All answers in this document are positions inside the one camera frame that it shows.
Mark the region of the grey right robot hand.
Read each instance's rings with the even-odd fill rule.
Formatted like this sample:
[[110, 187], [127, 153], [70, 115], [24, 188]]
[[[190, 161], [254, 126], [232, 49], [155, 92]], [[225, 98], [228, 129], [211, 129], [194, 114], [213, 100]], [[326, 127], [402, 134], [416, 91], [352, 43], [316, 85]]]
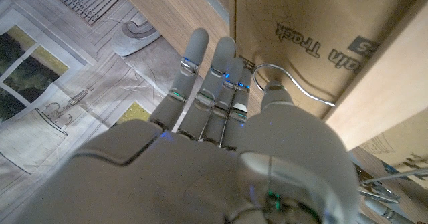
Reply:
[[249, 85], [222, 37], [191, 98], [208, 33], [194, 30], [148, 121], [91, 139], [33, 194], [16, 223], [354, 223], [357, 177], [340, 137], [277, 81], [247, 117]]

